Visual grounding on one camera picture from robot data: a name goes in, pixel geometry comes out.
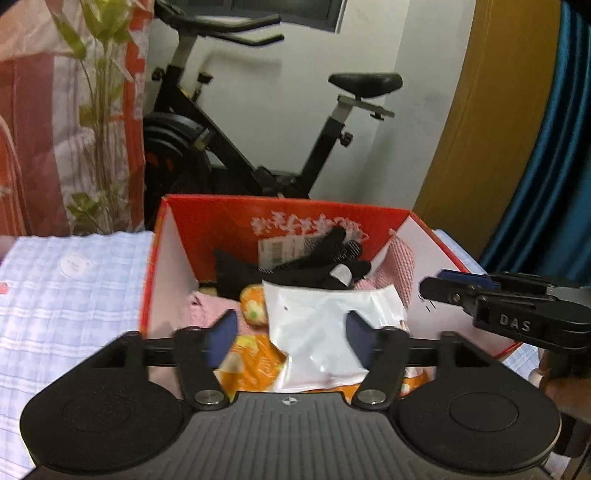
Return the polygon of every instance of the wooden door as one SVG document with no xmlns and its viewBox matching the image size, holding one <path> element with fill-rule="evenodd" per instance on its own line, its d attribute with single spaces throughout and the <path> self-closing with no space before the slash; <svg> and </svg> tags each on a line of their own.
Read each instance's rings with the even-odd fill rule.
<svg viewBox="0 0 591 480">
<path fill-rule="evenodd" d="M 476 258 L 535 144 L 559 25 L 559 0 L 476 0 L 456 95 L 414 206 Z"/>
</svg>

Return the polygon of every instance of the teal curtain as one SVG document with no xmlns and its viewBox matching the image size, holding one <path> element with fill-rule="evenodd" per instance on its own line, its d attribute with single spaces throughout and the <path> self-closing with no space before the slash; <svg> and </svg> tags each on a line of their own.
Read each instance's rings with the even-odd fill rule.
<svg viewBox="0 0 591 480">
<path fill-rule="evenodd" d="M 480 263 L 591 283 L 591 34 L 563 2 L 556 69 L 537 142 Z"/>
</svg>

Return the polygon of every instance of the black glove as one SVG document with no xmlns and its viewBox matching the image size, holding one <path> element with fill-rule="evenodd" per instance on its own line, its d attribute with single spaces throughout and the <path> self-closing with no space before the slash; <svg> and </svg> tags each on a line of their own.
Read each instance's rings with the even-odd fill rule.
<svg viewBox="0 0 591 480">
<path fill-rule="evenodd" d="M 324 290 L 347 290 L 371 269 L 368 261 L 349 260 L 298 270 L 261 271 L 255 265 L 237 260 L 230 254 L 216 250 L 217 294 L 232 300 L 240 300 L 240 293 L 247 286 L 267 281 L 285 287 L 321 288 Z M 332 276 L 337 265 L 344 265 L 351 275 Z"/>
<path fill-rule="evenodd" d="M 301 270 L 302 268 L 325 267 L 347 260 L 357 260 L 363 251 L 361 244 L 354 240 L 344 244 L 343 241 L 346 236 L 347 230 L 341 226 L 336 226 L 325 237 L 319 240 L 309 256 L 296 258 L 283 265 L 278 265 L 272 270 L 260 270 L 263 272 Z"/>
</svg>

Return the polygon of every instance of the barcode label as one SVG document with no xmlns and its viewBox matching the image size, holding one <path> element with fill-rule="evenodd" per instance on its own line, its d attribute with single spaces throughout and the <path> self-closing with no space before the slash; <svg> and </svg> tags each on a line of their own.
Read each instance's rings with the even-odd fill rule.
<svg viewBox="0 0 591 480">
<path fill-rule="evenodd" d="M 275 268 L 312 252 L 324 235 L 289 235 L 258 241 L 259 267 Z"/>
<path fill-rule="evenodd" d="M 273 242 L 271 244 L 271 263 L 273 266 L 283 263 L 283 243 Z"/>
</svg>

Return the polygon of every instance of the adjustment knob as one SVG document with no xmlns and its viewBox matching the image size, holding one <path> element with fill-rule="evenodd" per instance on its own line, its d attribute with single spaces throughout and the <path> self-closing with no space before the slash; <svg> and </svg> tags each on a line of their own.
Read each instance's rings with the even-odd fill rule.
<svg viewBox="0 0 591 480">
<path fill-rule="evenodd" d="M 345 148 L 351 145 L 353 141 L 353 134 L 350 132 L 344 132 L 339 138 L 340 144 L 343 145 Z"/>
<path fill-rule="evenodd" d="M 207 85 L 212 80 L 213 80 L 213 75 L 211 75 L 207 72 L 199 72 L 199 75 L 197 75 L 197 81 L 203 85 Z"/>
<path fill-rule="evenodd" d="M 159 82 L 164 78 L 164 69 L 161 67 L 156 67 L 152 72 L 152 81 Z"/>
</svg>

